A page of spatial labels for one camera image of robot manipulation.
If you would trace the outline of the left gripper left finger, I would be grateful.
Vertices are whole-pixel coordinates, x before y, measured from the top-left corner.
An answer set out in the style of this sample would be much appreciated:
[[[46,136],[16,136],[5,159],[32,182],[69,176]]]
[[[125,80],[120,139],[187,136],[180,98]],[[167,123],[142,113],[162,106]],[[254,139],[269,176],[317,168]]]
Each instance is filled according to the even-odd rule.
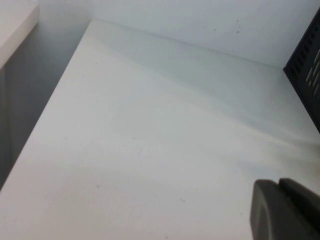
[[[320,238],[320,219],[306,219],[272,180],[254,182],[250,226],[254,240]]]

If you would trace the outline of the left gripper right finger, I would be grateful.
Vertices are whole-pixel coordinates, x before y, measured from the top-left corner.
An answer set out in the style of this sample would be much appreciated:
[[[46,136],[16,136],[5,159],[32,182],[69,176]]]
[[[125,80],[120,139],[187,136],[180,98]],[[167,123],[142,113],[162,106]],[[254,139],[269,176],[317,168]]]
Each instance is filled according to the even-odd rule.
[[[297,181],[281,178],[279,187],[307,220],[320,219],[320,196]]]

